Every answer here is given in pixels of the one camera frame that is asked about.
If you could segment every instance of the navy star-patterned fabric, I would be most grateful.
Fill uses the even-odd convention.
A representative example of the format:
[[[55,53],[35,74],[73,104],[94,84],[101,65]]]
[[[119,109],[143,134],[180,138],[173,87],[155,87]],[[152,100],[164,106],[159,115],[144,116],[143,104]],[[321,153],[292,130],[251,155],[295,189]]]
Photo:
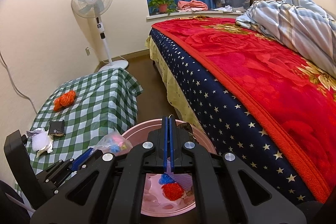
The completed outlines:
[[[244,105],[173,40],[150,36],[219,155],[233,152],[293,204],[315,200],[301,177]]]

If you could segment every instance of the crumpled orange bag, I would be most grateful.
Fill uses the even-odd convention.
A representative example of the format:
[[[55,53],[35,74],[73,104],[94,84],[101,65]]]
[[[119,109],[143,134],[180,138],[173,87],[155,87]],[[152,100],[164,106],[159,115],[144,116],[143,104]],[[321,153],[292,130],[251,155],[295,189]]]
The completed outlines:
[[[76,97],[76,92],[70,90],[67,93],[62,94],[59,98],[54,101],[54,111],[60,111],[62,107],[70,106],[74,103]]]

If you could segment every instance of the silver screw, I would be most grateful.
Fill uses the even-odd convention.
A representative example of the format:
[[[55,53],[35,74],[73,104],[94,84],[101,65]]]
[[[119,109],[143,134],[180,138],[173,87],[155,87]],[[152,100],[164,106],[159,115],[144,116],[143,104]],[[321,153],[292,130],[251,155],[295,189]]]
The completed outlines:
[[[195,147],[195,143],[193,143],[193,142],[186,142],[184,144],[184,146],[185,146],[185,148],[192,149],[192,148]]]
[[[232,153],[226,153],[224,158],[228,161],[233,161],[233,160],[235,160],[236,156]]]
[[[102,158],[103,158],[104,161],[110,161],[110,160],[113,159],[113,155],[111,153],[106,153],[106,154],[103,155]]]
[[[153,147],[153,143],[152,142],[144,142],[142,144],[142,147],[145,148],[145,149],[150,149]]]

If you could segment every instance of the fan base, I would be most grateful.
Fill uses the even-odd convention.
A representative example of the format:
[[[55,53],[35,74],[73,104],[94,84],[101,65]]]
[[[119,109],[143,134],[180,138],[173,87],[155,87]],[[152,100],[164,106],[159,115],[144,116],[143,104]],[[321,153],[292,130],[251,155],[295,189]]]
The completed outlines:
[[[126,60],[117,60],[112,62],[112,66],[110,64],[106,64],[99,71],[107,70],[107,69],[126,69],[128,66],[128,61]]]

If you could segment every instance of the green checkered tablecloth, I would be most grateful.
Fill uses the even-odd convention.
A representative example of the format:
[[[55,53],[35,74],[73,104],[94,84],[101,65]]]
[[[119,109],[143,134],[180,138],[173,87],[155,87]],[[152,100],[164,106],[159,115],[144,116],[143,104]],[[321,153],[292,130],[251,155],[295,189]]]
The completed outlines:
[[[75,103],[54,112],[54,100],[74,90]],[[54,136],[53,151],[36,157],[32,143],[27,143],[31,166],[37,174],[59,160],[80,156],[113,130],[124,133],[137,121],[136,96],[141,94],[139,83],[122,69],[105,70],[61,85],[37,114],[31,130],[49,128],[49,121],[65,121],[65,136]]]

